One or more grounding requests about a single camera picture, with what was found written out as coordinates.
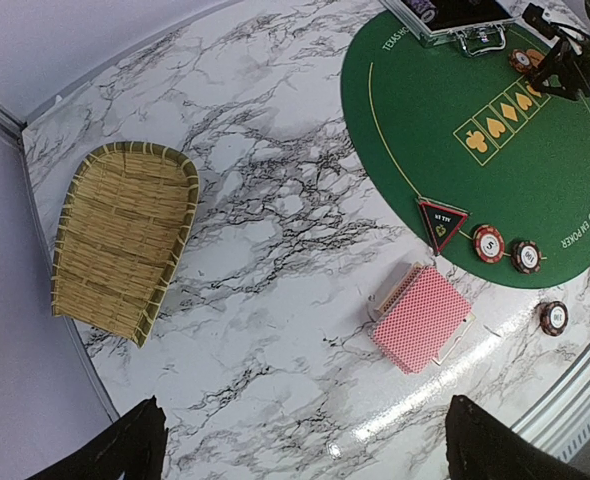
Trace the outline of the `red 5 chips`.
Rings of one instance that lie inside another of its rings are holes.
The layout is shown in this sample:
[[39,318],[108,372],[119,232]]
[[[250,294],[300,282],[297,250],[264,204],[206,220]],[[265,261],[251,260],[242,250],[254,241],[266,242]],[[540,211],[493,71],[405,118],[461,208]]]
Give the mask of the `red 5 chips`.
[[474,249],[485,263],[495,264],[504,256],[505,242],[499,230],[488,224],[479,226],[473,236]]
[[510,66],[520,74],[526,74],[533,68],[531,59],[523,50],[514,49],[508,59]]

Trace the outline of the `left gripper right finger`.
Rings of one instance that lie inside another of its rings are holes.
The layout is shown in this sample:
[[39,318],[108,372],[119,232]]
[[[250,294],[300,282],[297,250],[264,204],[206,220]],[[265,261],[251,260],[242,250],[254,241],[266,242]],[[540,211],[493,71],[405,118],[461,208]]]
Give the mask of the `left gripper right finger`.
[[446,414],[446,458],[452,479],[588,479],[537,449],[464,395]]

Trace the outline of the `aluminium poker chip case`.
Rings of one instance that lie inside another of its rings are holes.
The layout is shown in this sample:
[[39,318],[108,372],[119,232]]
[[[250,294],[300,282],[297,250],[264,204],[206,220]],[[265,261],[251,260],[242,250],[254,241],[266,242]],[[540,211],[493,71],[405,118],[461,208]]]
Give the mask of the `aluminium poker chip case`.
[[507,30],[516,22],[492,0],[383,0],[381,4],[423,47],[456,43],[468,58],[504,50]]

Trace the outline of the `black red 100 chip stack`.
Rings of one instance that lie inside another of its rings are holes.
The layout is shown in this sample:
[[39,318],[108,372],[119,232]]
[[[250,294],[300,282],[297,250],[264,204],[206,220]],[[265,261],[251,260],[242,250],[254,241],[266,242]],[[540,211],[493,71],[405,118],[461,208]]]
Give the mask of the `black red 100 chip stack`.
[[537,317],[541,330],[549,336],[560,336],[569,322],[566,304],[562,301],[542,302],[537,306]]

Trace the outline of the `triangular black red dealer button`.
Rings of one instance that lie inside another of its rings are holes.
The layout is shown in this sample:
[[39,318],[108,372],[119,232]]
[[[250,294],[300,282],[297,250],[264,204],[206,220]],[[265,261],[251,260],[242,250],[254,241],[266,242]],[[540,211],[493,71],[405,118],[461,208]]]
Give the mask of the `triangular black red dealer button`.
[[439,256],[468,220],[467,210],[420,196],[418,209],[428,235],[429,244]]

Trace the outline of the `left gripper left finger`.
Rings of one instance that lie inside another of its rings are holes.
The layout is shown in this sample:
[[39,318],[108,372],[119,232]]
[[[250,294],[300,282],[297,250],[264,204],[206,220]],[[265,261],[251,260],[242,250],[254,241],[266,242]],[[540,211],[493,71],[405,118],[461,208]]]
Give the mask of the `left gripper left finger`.
[[159,479],[168,429],[155,397],[145,399],[78,451],[34,479]]

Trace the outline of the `black 100 chips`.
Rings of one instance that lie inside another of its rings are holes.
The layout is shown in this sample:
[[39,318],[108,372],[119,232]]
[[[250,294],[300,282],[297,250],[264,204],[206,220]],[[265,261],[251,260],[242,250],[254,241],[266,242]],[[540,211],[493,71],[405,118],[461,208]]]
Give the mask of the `black 100 chips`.
[[518,241],[512,247],[511,261],[522,274],[537,273],[541,268],[542,253],[534,241]]

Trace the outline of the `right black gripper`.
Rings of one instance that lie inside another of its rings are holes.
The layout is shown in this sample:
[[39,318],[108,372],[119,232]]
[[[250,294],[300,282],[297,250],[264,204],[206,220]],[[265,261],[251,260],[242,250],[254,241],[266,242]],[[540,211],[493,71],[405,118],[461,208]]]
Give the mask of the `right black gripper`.
[[[584,3],[590,21],[590,1]],[[590,35],[570,25],[544,19],[544,9],[529,4],[522,19],[546,39],[556,41],[549,53],[529,74],[537,92],[568,100],[579,94],[590,97]]]

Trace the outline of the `woven bamboo basket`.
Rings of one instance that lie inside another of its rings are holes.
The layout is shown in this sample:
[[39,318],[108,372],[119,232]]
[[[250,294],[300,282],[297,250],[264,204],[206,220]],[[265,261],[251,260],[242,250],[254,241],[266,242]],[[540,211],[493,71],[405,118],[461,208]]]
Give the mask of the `woven bamboo basket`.
[[90,152],[66,192],[51,309],[143,346],[191,233],[194,163],[170,147],[114,142]]

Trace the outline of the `round green poker mat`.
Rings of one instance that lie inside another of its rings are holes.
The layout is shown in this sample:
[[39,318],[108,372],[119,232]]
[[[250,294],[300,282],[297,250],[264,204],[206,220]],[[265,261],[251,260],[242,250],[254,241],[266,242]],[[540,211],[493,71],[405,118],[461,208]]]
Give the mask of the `round green poker mat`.
[[[516,288],[556,286],[590,267],[590,98],[535,93],[506,52],[425,48],[383,12],[348,47],[341,99],[359,159],[408,228],[427,236],[420,196],[470,213],[443,250],[451,263]],[[495,264],[474,249],[484,224],[505,242]],[[542,253],[537,273],[512,264],[522,240]]]

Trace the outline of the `front aluminium rail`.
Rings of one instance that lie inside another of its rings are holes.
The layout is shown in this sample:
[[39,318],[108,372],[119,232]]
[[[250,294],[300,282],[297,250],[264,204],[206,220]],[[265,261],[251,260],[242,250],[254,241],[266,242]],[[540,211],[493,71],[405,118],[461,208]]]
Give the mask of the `front aluminium rail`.
[[590,343],[511,429],[565,463],[575,457],[590,440]]

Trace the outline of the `orange big blind button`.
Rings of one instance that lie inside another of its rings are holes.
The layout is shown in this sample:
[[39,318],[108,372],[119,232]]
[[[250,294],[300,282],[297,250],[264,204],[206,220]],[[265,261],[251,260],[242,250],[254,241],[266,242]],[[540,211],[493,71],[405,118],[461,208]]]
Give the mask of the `orange big blind button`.
[[542,62],[542,60],[545,58],[545,55],[536,49],[527,49],[525,51],[525,54],[528,57],[532,68],[537,68],[539,64]]

